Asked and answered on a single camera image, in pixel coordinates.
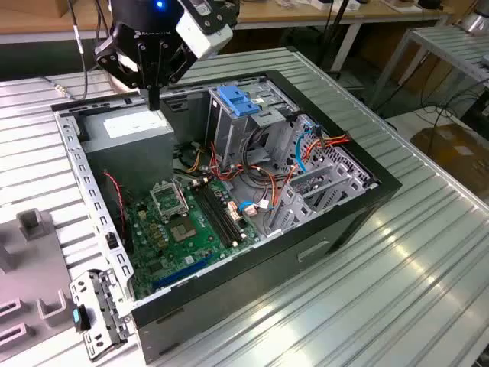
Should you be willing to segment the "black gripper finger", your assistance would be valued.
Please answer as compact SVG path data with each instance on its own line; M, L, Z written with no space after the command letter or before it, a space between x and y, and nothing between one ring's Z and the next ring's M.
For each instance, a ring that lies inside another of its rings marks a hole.
M178 82L196 62L196 56L183 40L158 40L156 46L154 111L160 108L160 90Z
M140 63L137 63L136 70L133 70L120 61L116 44L108 37L95 48L95 57L96 63L117 81L128 88L138 89L147 103L147 108L154 111L154 82L150 81L149 74L144 69L146 64L141 60L141 55Z

